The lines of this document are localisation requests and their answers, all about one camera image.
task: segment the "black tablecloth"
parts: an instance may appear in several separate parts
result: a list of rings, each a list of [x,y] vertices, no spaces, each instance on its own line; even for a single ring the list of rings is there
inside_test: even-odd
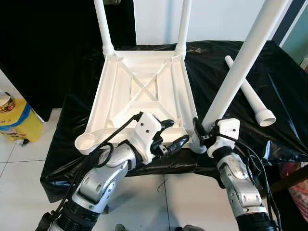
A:
[[[187,43],[186,69],[196,110],[203,119],[229,68],[224,57],[233,59],[242,42],[200,41]],[[175,45],[125,47],[122,50],[173,50]],[[82,155],[74,141],[86,128],[103,67],[100,49],[85,49],[75,57],[75,78],[63,104],[41,183],[50,202],[61,199],[80,165]],[[241,121],[240,139],[268,164],[308,161],[308,76],[274,42],[268,41],[250,70],[247,80],[264,104],[275,114],[272,126],[260,127],[243,93],[239,91],[226,117]],[[171,157],[154,159],[128,176],[194,172],[214,177],[221,185],[214,160],[206,154],[182,149]]]

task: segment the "white wall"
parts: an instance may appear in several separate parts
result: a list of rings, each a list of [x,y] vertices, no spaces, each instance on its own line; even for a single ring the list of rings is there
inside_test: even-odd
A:
[[[134,0],[137,45],[177,42],[182,3],[183,0]],[[193,0],[188,41],[244,41],[263,3],[264,0]]]
[[[14,85],[9,81],[5,74],[0,69],[0,90],[10,93],[15,99],[23,99],[23,96],[14,87]]]

